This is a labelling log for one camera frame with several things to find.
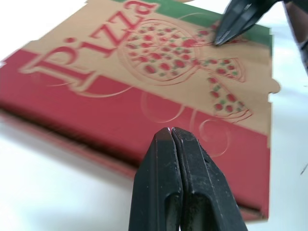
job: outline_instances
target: printed pizza illustration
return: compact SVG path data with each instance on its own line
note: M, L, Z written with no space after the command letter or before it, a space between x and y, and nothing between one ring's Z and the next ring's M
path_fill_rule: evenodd
M244 71L237 58L200 60L201 47L211 45L216 25L191 35L163 20L146 20L134 30L119 49L124 66L141 81L173 85L203 69L244 82Z
M207 80L210 83L215 117L236 123L252 116L245 104L228 91L214 75L210 75Z
M200 56L197 41L178 26L147 20L128 38L119 52L125 67L141 81L172 85L196 72L192 60Z
M244 68L238 58L215 59L208 58L199 61L201 69L231 78L238 82L245 82Z

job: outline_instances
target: cardboard box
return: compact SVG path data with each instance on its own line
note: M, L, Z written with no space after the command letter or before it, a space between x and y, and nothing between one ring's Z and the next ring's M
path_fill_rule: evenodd
M133 167L159 129L189 130L244 217L267 218L272 38L256 26L214 47L219 17L171 0L90 0L5 60L0 106Z

